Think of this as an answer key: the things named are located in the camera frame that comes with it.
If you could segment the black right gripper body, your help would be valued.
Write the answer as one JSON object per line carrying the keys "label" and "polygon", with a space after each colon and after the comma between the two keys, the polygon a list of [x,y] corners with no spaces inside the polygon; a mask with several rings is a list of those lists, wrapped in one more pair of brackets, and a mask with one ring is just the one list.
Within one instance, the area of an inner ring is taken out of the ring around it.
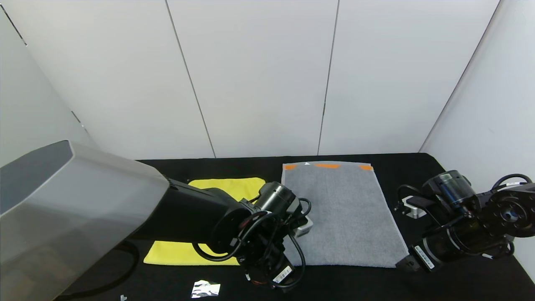
{"label": "black right gripper body", "polygon": [[430,234],[409,248],[410,254],[426,272],[435,272],[447,263],[460,259],[459,245],[450,230]]}

